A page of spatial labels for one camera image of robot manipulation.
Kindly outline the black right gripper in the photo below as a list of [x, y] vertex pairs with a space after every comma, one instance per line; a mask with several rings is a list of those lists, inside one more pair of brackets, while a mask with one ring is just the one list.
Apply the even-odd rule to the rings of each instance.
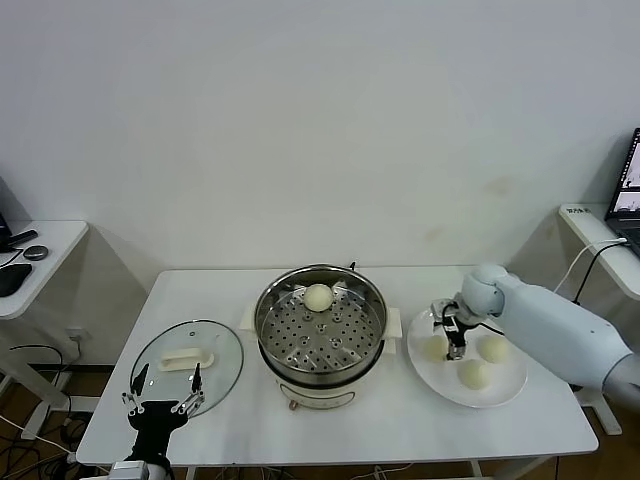
[[458, 319], [455, 309], [446, 309], [446, 336], [449, 343], [456, 348], [456, 353], [453, 347], [448, 348], [446, 354], [448, 361], [462, 360], [465, 357], [466, 332], [472, 329], [472, 325], [468, 325]]

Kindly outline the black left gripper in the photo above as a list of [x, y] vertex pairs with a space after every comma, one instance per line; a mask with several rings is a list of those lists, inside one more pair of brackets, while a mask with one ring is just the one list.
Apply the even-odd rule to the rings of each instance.
[[145, 386], [149, 364], [146, 363], [130, 382], [128, 392], [121, 397], [129, 415], [129, 424], [137, 432], [131, 454], [131, 461], [147, 463], [168, 463], [166, 456], [170, 437], [188, 422], [187, 415], [194, 415], [204, 403], [201, 364], [197, 363], [191, 378], [189, 394], [185, 399], [152, 400], [141, 404], [140, 397]]

